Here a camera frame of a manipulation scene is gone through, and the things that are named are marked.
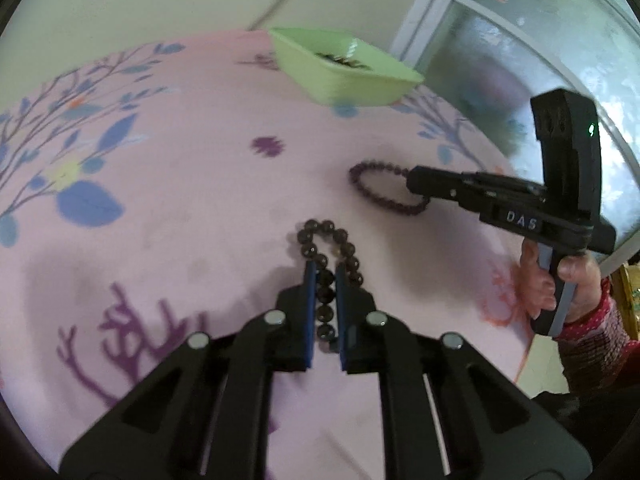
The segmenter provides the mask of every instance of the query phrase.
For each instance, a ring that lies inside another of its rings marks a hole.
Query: pink tablecloth
[[[530,343],[510,279],[519,240],[451,203],[396,216],[348,183],[363,158],[508,171],[446,102],[414,97],[321,107],[277,70],[267,35],[230,32],[107,56],[2,114],[2,395],[43,456],[56,466],[188,332],[221,336],[272,308],[302,279],[292,236],[308,218],[350,232],[380,309],[462,333],[515,378]],[[375,406],[369,379],[318,352],[310,373],[278,377],[277,478],[355,474],[323,439],[348,399]]]

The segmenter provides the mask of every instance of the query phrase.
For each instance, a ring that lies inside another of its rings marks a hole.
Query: red knit sweater
[[[571,392],[640,384],[640,342],[626,334],[608,279],[598,308],[565,325],[556,341]]]

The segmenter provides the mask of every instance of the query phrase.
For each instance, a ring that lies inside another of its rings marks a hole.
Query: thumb
[[[558,265],[558,277],[564,282],[585,283],[591,280],[588,256],[566,256]]]

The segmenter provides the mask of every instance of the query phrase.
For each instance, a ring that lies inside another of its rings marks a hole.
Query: bead
[[[360,268],[360,260],[357,259],[355,256],[349,256],[344,261],[344,265],[345,267],[347,267],[347,272],[355,272]]]
[[[316,308],[316,319],[320,323],[329,323],[334,318],[334,310],[329,305],[320,305]]]
[[[326,257],[326,254],[318,253],[314,256],[314,261],[316,266],[320,269],[326,269],[326,266],[329,265],[329,258]]]
[[[349,283],[353,286],[361,286],[364,283],[364,276],[359,272],[350,272]]]
[[[316,292],[316,298],[318,298],[320,303],[331,303],[335,298],[335,292],[328,286],[321,286]]]
[[[323,269],[318,271],[316,282],[318,282],[321,286],[329,286],[334,282],[334,279],[335,276],[330,270]]]
[[[323,323],[316,329],[316,335],[320,341],[332,341],[335,338],[335,328]]]
[[[300,254],[302,254],[305,258],[311,259],[318,253],[318,247],[316,244],[309,242],[308,244],[302,245],[300,247]]]
[[[320,232],[325,235],[330,235],[335,230],[335,224],[331,220],[322,220],[320,224]]]
[[[353,244],[350,244],[347,242],[340,245],[340,254],[345,258],[348,258],[349,256],[353,256],[355,252],[356,252],[356,246]]]
[[[311,231],[312,233],[315,233],[316,231],[318,231],[318,226],[320,224],[318,223],[318,220],[314,220],[313,218],[311,220],[307,220],[305,222],[305,229],[308,229],[309,231]]]
[[[314,234],[309,229],[300,229],[298,231],[298,243],[306,244],[314,239]]]
[[[347,241],[349,234],[344,229],[336,229],[334,231],[334,242],[337,244],[343,244]]]

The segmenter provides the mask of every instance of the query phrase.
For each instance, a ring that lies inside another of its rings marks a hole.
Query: wall
[[[0,108],[128,46],[244,28],[274,0],[23,0],[0,37]],[[289,0],[267,25],[346,28],[387,49],[413,0]]]

